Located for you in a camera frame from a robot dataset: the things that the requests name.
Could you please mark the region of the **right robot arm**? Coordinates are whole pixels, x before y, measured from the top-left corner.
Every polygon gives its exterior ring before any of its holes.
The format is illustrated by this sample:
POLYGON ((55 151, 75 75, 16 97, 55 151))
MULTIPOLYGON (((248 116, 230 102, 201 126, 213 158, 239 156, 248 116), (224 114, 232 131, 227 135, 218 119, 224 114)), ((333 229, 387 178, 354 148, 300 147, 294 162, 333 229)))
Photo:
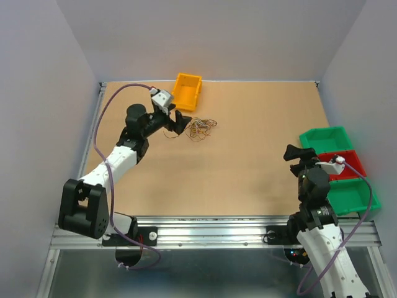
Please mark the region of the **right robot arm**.
POLYGON ((313 148, 287 145, 284 160, 298 160, 290 171, 298 179, 299 211, 290 216, 286 237, 298 242, 308 255, 315 272, 315 284, 321 285, 325 297, 371 297, 347 252, 346 244, 359 228, 350 234, 342 232, 337 215, 329 203, 329 177, 339 175, 350 164, 340 155, 329 162, 319 160, 313 148))

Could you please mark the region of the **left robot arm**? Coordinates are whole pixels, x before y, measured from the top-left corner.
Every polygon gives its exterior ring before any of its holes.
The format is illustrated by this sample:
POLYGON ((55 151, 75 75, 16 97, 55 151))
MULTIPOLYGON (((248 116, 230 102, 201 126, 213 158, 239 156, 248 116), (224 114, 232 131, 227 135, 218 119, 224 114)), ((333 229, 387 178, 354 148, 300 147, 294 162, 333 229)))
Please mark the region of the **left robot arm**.
POLYGON ((110 155, 90 173, 65 182, 59 228, 93 239, 115 233, 114 208, 108 208, 108 201, 115 202, 115 183, 142 160, 149 136, 162 128, 180 135, 192 120, 180 111, 175 111, 175 117, 172 120, 158 107, 152 113, 142 104, 128 107, 125 127, 110 155))

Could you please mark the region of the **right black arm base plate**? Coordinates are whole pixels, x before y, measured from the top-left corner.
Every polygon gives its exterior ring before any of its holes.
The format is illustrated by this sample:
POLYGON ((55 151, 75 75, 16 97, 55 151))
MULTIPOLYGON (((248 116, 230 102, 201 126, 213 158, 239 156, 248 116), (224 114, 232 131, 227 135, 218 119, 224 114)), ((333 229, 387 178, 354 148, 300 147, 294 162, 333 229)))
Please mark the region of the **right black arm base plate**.
POLYGON ((265 227, 265 234, 262 237, 268 245, 299 245, 297 230, 287 225, 268 225, 265 227))

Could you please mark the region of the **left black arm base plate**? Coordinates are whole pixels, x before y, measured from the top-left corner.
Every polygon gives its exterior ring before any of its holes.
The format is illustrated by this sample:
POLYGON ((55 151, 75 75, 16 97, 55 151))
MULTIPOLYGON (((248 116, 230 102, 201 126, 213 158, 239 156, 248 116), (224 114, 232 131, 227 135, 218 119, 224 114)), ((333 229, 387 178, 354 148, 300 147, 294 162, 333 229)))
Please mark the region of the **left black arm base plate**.
MULTIPOLYGON (((134 235, 127 234, 128 238, 134 239, 134 241, 143 243, 147 246, 156 246, 158 240, 158 227, 138 227, 137 232, 134 235)), ((104 247, 116 247, 116 246, 135 246, 124 237, 119 234, 110 234, 109 236, 102 237, 102 246, 104 247)))

